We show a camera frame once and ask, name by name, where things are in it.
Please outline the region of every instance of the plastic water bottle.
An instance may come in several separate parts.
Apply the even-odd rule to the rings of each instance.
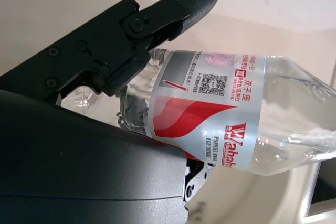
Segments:
[[[336,92],[291,60],[163,49],[151,56],[119,94],[129,130],[261,175],[336,156]]]

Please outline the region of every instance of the beige surface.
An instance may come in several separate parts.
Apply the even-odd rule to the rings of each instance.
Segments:
[[[117,1],[0,0],[0,74]],[[153,2],[137,1],[141,6]],[[335,30],[298,33],[212,13],[178,40],[163,47],[287,56],[329,82],[335,62],[335,40]],[[311,166],[306,166],[260,177],[217,169],[190,203],[190,209],[193,212],[200,201],[206,201],[202,223],[208,224],[297,223],[306,177],[312,171]]]

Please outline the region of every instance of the screw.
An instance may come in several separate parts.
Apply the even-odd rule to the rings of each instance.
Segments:
[[[129,23],[130,28],[133,30],[135,33],[139,33],[143,29],[143,24],[140,22],[138,19],[134,19]]]
[[[110,72],[110,68],[108,66],[101,66],[99,71],[102,73],[102,74],[108,74]]]
[[[136,12],[138,10],[137,6],[134,4],[129,4],[128,8],[132,11],[132,12]]]
[[[48,78],[46,80],[46,86],[49,88],[55,88],[58,86],[58,80],[56,78]]]
[[[190,198],[192,194],[193,194],[193,188],[192,188],[192,186],[188,186],[188,188],[187,188],[187,197]]]
[[[51,56],[56,56],[58,55],[59,51],[56,47],[50,47],[48,49],[48,54],[50,54]]]
[[[85,51],[86,50],[86,43],[83,40],[79,40],[75,43],[75,47],[79,51]]]

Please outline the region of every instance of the wahaha logo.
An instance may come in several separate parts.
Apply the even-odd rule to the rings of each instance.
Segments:
[[[245,137],[246,123],[225,127],[222,165],[232,168],[235,163],[235,157],[239,154],[236,151],[237,146],[242,147]]]
[[[154,131],[159,137],[182,137],[210,116],[235,106],[158,95],[154,107]]]

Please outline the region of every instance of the red swoosh graphic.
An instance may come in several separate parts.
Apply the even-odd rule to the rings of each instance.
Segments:
[[[235,106],[208,103],[208,102],[199,102],[195,101],[189,107],[187,107],[177,121],[170,127],[166,129],[157,129],[155,126],[159,124],[158,119],[169,117],[173,111],[173,108],[167,108],[162,111],[159,116],[154,117],[154,131],[155,135],[159,137],[181,137],[185,136],[197,126],[199,126],[204,120],[208,117],[224,110],[235,108]]]
[[[180,99],[170,97],[167,102],[167,97],[163,95],[158,95],[155,98],[155,107],[154,107],[154,115],[156,108],[161,109],[161,113],[157,116],[154,116],[154,128],[156,130],[162,130],[171,127],[182,113],[195,101]]]

